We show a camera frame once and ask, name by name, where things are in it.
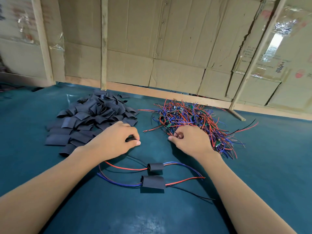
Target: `black wire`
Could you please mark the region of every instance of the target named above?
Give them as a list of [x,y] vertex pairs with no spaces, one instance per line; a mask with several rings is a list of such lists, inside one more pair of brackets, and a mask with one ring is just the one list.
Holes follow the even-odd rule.
[[138,159],[138,158],[136,158],[136,157],[132,157],[132,156],[130,156],[130,155],[127,155],[127,157],[134,158],[134,159],[140,161],[141,163],[143,163],[145,167],[147,167],[147,164],[146,164],[145,162],[143,162],[141,159]]
[[181,187],[177,187],[177,186],[173,186],[173,185],[170,185],[169,187],[173,187],[173,188],[176,188],[176,189],[185,191],[185,192],[190,193],[190,194],[192,194],[192,195],[195,195],[196,197],[201,198],[201,199],[205,199],[205,200],[207,200],[207,199],[208,199],[208,200],[215,200],[215,199],[212,199],[212,198],[206,198],[206,197],[202,197],[202,196],[200,196],[200,195],[194,194],[193,192],[190,192],[190,191],[188,191],[188,190],[185,190],[185,189],[183,189],[183,188],[181,188]]
[[255,122],[256,119],[254,119],[248,126],[252,125],[252,123]]

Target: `teal table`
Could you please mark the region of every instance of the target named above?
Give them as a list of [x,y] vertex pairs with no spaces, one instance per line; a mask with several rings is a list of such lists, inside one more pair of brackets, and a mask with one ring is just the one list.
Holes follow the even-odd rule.
[[[70,102],[92,91],[88,87],[59,84],[37,92],[19,89],[0,95],[11,98],[0,98],[0,195],[63,160],[58,155],[61,147],[44,146],[45,125]],[[133,96],[127,105],[136,109],[154,108],[154,103],[164,102],[159,98]],[[311,122],[240,112],[247,119],[241,122],[228,112],[219,109],[214,112],[229,131],[243,128],[255,118],[259,121],[256,127],[236,134],[246,148],[235,146],[238,159],[225,161],[295,231],[312,233]],[[142,144],[129,154],[146,163],[180,161],[206,176],[201,166],[172,145],[161,130],[142,132],[156,125],[150,116],[148,112],[138,114],[136,127]],[[125,156],[112,163],[141,168]],[[141,175],[147,174],[124,173],[106,165],[103,168],[112,180],[124,183],[136,183]],[[94,168],[81,180],[42,233],[235,233],[209,178],[179,186],[215,198],[214,202],[174,188],[166,188],[164,193],[141,193],[140,189],[112,185],[96,176],[97,172]],[[163,172],[167,182],[191,176],[187,168],[180,166],[167,166]]]

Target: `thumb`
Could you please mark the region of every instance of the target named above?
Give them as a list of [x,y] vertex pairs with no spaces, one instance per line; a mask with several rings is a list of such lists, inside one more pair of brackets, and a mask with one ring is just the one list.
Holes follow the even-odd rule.
[[168,137],[168,140],[170,140],[172,143],[174,143],[175,145],[177,145],[177,143],[179,143],[179,140],[181,140],[181,139],[179,139],[179,138],[177,138],[177,137],[174,137],[174,136],[169,136],[169,137]]
[[141,142],[139,140],[130,140],[129,142],[126,142],[126,145],[129,147],[129,149],[135,147],[135,146],[138,146],[140,145]]

